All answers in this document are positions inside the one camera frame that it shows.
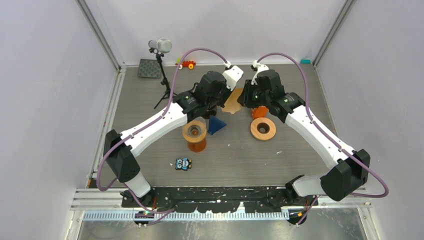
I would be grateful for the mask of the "clear glass dripper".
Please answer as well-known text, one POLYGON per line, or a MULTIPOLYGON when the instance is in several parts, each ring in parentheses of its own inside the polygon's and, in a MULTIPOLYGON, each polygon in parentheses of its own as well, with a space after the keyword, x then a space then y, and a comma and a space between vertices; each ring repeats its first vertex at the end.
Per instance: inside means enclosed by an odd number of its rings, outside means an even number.
POLYGON ((184 126, 183 131, 188 137, 197 138, 207 133, 207 123, 203 117, 197 117, 184 126))

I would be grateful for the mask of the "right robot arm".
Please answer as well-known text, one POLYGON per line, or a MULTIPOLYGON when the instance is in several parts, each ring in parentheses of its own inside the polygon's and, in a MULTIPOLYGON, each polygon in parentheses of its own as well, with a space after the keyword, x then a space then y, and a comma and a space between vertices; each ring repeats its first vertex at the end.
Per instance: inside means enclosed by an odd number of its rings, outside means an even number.
POLYGON ((280 75, 273 69, 261 71, 255 79, 245 81, 237 100, 248 108, 264 106, 281 122, 300 134, 318 153, 328 172, 300 175, 285 186, 285 198, 291 205, 299 205, 306 196, 326 195, 341 201, 368 180, 371 157, 364 150, 355 150, 335 136, 311 112, 305 101, 294 92, 285 92, 280 75))

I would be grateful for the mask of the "amber glass carafe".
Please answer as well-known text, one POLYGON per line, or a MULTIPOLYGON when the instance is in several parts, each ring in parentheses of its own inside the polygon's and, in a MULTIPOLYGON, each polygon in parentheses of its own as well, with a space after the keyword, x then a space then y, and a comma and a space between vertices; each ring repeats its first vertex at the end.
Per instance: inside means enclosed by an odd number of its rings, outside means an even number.
POLYGON ((187 143, 187 147, 190 151, 195 152, 195 153, 199 153, 202 152, 207 146, 207 141, 206 139, 200 141, 200 142, 188 142, 187 143))

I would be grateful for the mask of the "wooden ring stand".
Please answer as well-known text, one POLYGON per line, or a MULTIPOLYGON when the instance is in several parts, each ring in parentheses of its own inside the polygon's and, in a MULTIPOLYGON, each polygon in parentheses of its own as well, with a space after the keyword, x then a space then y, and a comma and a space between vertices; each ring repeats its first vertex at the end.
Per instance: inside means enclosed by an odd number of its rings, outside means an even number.
POLYGON ((277 128, 275 123, 269 118, 259 117, 251 122, 250 132, 257 140, 269 141, 276 135, 277 128))

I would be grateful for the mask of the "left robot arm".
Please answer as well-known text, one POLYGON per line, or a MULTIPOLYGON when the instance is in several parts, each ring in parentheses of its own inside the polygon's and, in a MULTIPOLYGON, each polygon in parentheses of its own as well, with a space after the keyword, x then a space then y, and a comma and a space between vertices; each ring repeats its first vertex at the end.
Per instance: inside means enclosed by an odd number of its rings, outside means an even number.
POLYGON ((141 207, 148 207, 154 197, 136 158, 170 131, 204 116, 213 107, 224 106, 242 75, 234 67, 223 73, 209 71, 194 89, 179 93, 154 116, 121 133, 114 129, 107 133, 102 162, 134 193, 134 200, 141 207))

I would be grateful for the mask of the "orange coffee filter box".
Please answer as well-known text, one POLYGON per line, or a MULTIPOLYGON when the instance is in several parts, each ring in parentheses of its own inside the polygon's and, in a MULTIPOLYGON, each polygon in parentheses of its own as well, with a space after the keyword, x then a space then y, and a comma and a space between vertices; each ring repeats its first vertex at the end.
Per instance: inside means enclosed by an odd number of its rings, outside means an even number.
POLYGON ((269 109, 265 106, 259 106, 251 109, 251 117, 253 120, 258 118, 265 118, 268 114, 269 109))

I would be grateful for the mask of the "brown paper coffee filter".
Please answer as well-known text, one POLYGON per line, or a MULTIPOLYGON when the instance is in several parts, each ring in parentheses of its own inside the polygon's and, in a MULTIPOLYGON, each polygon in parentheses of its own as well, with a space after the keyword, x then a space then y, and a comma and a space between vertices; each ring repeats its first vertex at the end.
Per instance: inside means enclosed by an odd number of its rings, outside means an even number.
POLYGON ((238 102, 238 98, 243 92, 242 88, 235 88, 229 98, 226 100, 224 107, 221 108, 223 113, 230 113, 234 115, 242 109, 242 105, 238 102))

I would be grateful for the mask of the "blue plastic dripper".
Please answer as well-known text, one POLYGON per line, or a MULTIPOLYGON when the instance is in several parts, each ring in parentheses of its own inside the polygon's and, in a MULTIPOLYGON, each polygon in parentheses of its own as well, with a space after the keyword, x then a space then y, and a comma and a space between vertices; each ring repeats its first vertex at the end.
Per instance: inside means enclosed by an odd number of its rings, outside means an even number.
POLYGON ((227 124, 223 120, 217 118, 214 115, 210 115, 207 133, 210 134, 210 135, 213 135, 217 131, 221 130, 222 128, 224 128, 226 126, 227 126, 227 124))

